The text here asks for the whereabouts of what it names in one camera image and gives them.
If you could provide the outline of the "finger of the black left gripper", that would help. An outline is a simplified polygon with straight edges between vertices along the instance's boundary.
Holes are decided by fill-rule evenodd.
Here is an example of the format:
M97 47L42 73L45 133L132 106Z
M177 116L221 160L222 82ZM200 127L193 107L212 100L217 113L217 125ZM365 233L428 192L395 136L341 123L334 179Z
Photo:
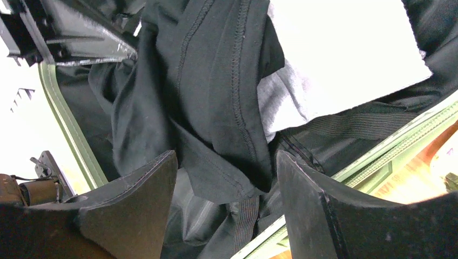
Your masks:
M29 66L136 59L137 28L137 1L1 1L8 56Z

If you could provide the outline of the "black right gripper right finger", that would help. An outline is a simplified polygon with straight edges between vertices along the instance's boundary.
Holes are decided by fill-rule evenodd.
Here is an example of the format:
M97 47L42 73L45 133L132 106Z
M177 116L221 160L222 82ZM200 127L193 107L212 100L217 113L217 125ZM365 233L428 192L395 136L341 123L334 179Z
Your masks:
M457 258L457 192L402 205L277 153L293 258Z

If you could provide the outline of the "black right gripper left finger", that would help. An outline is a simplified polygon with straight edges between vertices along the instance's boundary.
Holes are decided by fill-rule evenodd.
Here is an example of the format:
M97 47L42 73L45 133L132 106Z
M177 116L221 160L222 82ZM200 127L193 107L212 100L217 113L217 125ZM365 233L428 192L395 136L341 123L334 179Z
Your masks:
M63 203L1 205L1 258L160 258L178 162L145 166Z

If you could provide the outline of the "green hard-shell suitcase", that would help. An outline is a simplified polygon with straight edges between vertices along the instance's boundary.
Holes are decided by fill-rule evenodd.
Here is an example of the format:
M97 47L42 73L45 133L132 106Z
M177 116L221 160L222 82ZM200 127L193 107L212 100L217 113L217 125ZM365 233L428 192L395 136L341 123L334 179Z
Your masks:
M74 194L107 183L59 89L53 65L38 67L44 95L65 136L76 168L61 166ZM412 203L457 190L457 94L424 112L344 168L336 181L376 197Z

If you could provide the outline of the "black garment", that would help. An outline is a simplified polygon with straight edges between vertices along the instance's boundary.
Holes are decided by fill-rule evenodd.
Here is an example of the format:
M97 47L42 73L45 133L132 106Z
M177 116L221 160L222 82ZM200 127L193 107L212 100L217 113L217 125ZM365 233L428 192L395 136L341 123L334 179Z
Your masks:
M197 196L224 204L270 191L257 87L284 59L268 5L147 1L137 59L89 73L120 175L174 149Z

